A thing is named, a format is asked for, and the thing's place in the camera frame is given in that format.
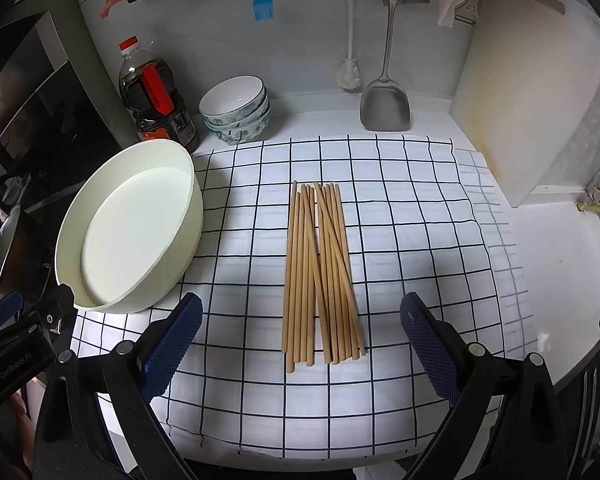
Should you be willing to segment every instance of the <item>blue gripper pad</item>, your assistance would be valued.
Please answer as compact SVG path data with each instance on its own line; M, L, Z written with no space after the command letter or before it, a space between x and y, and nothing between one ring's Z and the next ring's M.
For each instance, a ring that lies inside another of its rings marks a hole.
M202 324L202 300L188 292L160 323L161 333L142 352L140 393L145 402L163 394Z
M433 389L455 406L462 393L462 355L415 292L400 303L400 323L416 351Z

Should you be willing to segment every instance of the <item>silver screw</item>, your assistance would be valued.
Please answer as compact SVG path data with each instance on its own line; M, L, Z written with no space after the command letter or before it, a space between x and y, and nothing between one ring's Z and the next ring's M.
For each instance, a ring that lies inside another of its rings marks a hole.
M529 354L529 360L536 366L542 366L544 364L544 359L542 359L540 354Z
M116 345L116 352L118 352L120 355L127 355L133 349L134 349L133 341L128 341L128 340L120 341L120 343L118 343Z
M71 350L62 350L58 355L58 362L65 363L71 359L73 355L74 353Z
M476 357L482 357L485 353L485 349L480 343L471 343L469 345L469 352Z

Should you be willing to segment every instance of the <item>cutting board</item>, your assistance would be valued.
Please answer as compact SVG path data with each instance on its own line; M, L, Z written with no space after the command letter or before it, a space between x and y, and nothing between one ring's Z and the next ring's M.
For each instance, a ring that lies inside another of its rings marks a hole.
M513 206L540 182L600 84L600 20L576 0L483 0L451 116Z

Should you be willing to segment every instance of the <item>stack of bowls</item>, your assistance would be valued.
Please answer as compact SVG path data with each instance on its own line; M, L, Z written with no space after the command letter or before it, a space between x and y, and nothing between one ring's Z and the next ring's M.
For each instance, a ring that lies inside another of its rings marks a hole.
M205 126L231 145L256 139L269 124L267 88L254 75L222 81L200 100Z

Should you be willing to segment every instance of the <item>tiled wall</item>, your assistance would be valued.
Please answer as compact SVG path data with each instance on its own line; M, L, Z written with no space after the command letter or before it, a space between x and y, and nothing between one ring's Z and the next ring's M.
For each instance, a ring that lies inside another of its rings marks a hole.
M122 63L118 43L136 35L164 57L192 110L225 78L253 73L270 93L337 92L337 65L347 51L346 0L273 0L276 17L256 22L252 0L139 0L117 4L101 19L105 0L78 0L94 44L113 81ZM437 3L398 6L390 75L407 92L450 98L473 28L436 25ZM363 81L381 72L386 7L356 0L354 55Z

